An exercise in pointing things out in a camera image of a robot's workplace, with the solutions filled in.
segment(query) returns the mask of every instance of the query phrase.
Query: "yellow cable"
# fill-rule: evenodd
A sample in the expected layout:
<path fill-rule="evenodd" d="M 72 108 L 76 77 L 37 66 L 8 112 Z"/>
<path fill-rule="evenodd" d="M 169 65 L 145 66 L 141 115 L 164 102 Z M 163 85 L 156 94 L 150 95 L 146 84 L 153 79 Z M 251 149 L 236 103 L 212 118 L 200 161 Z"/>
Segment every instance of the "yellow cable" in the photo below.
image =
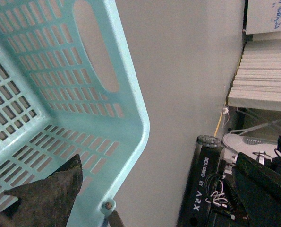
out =
<path fill-rule="evenodd" d="M 222 112 L 221 112 L 221 115 L 220 115 L 220 118 L 219 118 L 219 121 L 218 121 L 218 124 L 217 124 L 216 131 L 215 131 L 215 133 L 214 133 L 214 137 L 216 137 L 216 135 L 217 135 L 217 133 L 218 133 L 218 129 L 219 129 L 219 127 L 220 127 L 221 120 L 222 120 Z"/>

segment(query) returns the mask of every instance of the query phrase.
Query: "blue drawing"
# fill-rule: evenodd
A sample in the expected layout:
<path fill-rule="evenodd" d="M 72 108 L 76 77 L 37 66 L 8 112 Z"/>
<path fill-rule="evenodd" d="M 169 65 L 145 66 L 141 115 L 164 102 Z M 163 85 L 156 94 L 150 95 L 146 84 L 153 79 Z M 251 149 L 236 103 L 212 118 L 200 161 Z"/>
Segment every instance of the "blue drawing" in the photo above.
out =
<path fill-rule="evenodd" d="M 277 29 L 281 25 L 281 0 L 279 2 L 273 3 L 272 7 L 278 7 L 277 18 L 274 20 L 275 21 L 274 29 Z"/>

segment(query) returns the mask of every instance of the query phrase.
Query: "gray wall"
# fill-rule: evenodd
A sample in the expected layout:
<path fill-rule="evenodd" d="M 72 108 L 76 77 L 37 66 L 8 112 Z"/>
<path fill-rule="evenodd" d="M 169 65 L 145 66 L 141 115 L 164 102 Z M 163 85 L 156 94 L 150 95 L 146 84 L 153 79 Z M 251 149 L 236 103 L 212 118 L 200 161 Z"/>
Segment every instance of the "gray wall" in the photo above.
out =
<path fill-rule="evenodd" d="M 241 57 L 244 1 L 116 3 L 151 121 L 117 210 L 127 227 L 173 227 L 196 137 L 214 133 Z"/>

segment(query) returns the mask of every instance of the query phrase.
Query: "black device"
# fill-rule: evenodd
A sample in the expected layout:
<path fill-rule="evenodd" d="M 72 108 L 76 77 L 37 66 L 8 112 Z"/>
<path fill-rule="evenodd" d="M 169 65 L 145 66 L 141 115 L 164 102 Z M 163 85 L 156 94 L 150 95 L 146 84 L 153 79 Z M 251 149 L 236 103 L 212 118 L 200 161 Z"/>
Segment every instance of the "black device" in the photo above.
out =
<path fill-rule="evenodd" d="M 223 155 L 223 147 L 202 147 L 196 169 L 191 174 L 194 180 L 187 199 L 187 208 L 183 214 L 183 227 L 206 225 L 211 205 L 205 200 L 207 195 L 204 182 L 209 174 L 219 172 Z"/>
<path fill-rule="evenodd" d="M 223 148 L 197 142 L 204 146 L 189 175 L 179 226 L 281 227 L 280 166 L 272 169 L 270 162 L 264 166 L 239 153 L 232 174 L 225 174 Z"/>

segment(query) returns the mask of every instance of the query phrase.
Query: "stack of paper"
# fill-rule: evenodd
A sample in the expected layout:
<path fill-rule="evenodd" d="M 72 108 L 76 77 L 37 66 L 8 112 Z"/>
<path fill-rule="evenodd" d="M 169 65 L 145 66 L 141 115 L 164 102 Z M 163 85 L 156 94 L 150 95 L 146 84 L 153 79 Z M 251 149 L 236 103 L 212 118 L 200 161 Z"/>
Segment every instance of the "stack of paper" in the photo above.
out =
<path fill-rule="evenodd" d="M 281 111 L 281 40 L 246 44 L 229 105 Z"/>

